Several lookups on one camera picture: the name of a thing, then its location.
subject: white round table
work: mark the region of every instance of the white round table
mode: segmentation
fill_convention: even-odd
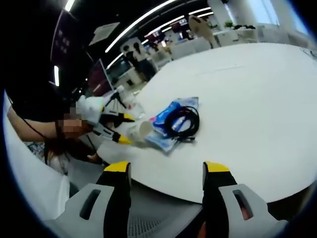
[[[137,96],[146,119],[176,98],[199,97],[195,144],[169,156],[153,148],[105,141],[108,163],[127,160],[132,179],[197,203],[203,162],[228,166],[266,202],[293,195],[317,175],[317,62],[282,44],[235,45],[167,64]],[[124,123],[119,131],[129,125]]]

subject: wire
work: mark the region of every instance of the wire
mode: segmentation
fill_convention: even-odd
[[[39,131],[37,131],[37,130],[35,130],[27,121],[26,121],[26,119],[24,119],[24,118],[21,118],[32,130],[34,130],[36,133],[38,133],[38,135],[40,135],[41,137],[43,137],[44,139],[48,139],[48,137],[46,137],[46,136],[44,136],[42,133],[40,133]]]
[[[92,148],[95,150],[95,152],[97,152],[97,150],[96,150],[96,148],[95,148],[94,144],[92,143],[92,141],[91,141],[90,137],[89,137],[88,135],[86,135],[86,136],[87,136],[87,139],[89,140],[89,142],[90,142],[90,144],[91,144]]]
[[[174,129],[175,122],[177,119],[185,117],[184,121],[189,120],[190,126],[188,129],[183,131],[176,131]],[[193,107],[180,107],[173,110],[165,119],[164,129],[167,135],[171,138],[175,138],[179,141],[190,140],[193,141],[195,138],[193,135],[199,129],[200,119],[198,111]]]

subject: fluorescent light strip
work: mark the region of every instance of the fluorescent light strip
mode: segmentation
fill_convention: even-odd
[[[97,89],[99,89],[99,88],[100,88],[100,86],[101,86],[101,85],[100,85],[100,84],[98,84],[98,85],[97,85],[97,87],[93,90],[93,92],[96,92],[96,90],[97,90]]]
[[[165,28],[164,30],[162,30],[162,32],[168,31],[168,30],[170,30],[170,29],[172,29],[171,26],[169,26],[169,27]]]
[[[141,44],[144,45],[145,43],[147,43],[149,40],[146,39],[145,41],[143,41]]]
[[[54,86],[56,86],[53,82],[50,82],[50,81],[49,81],[49,83],[52,84],[52,85],[54,85]]]
[[[197,13],[197,12],[206,11],[206,10],[210,10],[210,9],[211,9],[210,6],[209,6],[209,7],[205,7],[205,8],[196,10],[196,11],[192,11],[192,12],[188,13],[188,15],[193,15],[193,14],[195,14],[195,13]]]
[[[55,65],[54,66],[54,78],[55,78],[55,85],[58,87],[59,86],[59,75],[58,75],[58,67]]]
[[[107,66],[107,69],[109,69],[121,56],[123,56],[123,53],[119,54],[119,55]]]
[[[130,31],[134,26],[136,26],[139,22],[141,22],[143,19],[145,19],[146,17],[150,16],[152,13],[160,10],[162,7],[165,7],[166,5],[175,2],[177,0],[168,0],[166,2],[163,2],[162,4],[154,7],[153,9],[151,9],[150,11],[148,11],[147,13],[145,13],[143,16],[139,17],[137,20],[135,20],[130,26],[128,26],[127,28],[125,28],[124,31],[122,31],[120,33],[120,35],[117,36],[117,38],[115,38],[115,40],[108,46],[108,48],[106,49],[106,53],[109,52],[109,50],[115,45],[115,43],[117,43],[125,34],[128,33],[128,31]]]
[[[71,91],[71,93],[73,94],[74,92],[76,92],[77,88],[75,88],[73,91]]]
[[[171,21],[169,21],[169,22],[163,24],[162,26],[159,26],[159,27],[155,28],[153,31],[150,31],[147,35],[145,35],[145,37],[147,37],[147,36],[153,34],[154,32],[157,32],[159,29],[163,28],[164,26],[167,26],[167,25],[169,25],[170,23],[173,23],[174,21],[178,21],[178,20],[180,20],[180,19],[182,19],[182,18],[184,18],[184,17],[185,17],[184,15],[179,16],[178,18],[175,18],[175,19],[173,19],[173,20],[171,20]]]
[[[208,15],[213,15],[213,11],[212,12],[207,12],[205,14],[198,15],[197,17],[208,16]]]
[[[66,3],[66,6],[65,6],[65,10],[66,11],[70,11],[71,10],[71,7],[73,6],[75,0],[68,0],[67,3]]]

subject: person's arm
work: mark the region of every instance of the person's arm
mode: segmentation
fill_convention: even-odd
[[[29,127],[24,120],[22,120],[11,107],[8,111],[8,119],[11,122],[14,130],[22,141],[39,142],[44,141],[45,138],[36,133]],[[38,122],[32,120],[26,120],[35,130],[41,133],[47,138],[56,138],[55,122]]]
[[[25,121],[16,114],[12,107],[10,107],[7,117],[22,141],[40,142],[45,139],[57,138],[55,122],[39,122],[26,119],[26,121],[36,131],[45,137],[44,138],[35,132],[27,123],[25,123]],[[61,132],[63,132],[66,137],[76,138],[92,130],[92,126],[79,119],[62,120],[59,121],[58,124]]]

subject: robotic arm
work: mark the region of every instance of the robotic arm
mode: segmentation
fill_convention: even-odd
[[[109,100],[104,97],[89,97],[82,95],[76,103],[76,113],[81,114],[82,119],[94,126],[93,132],[102,135],[119,144],[131,144],[131,141],[122,134],[110,129],[107,124],[113,122],[118,127],[123,122],[134,122],[128,114],[108,110],[106,106]]]

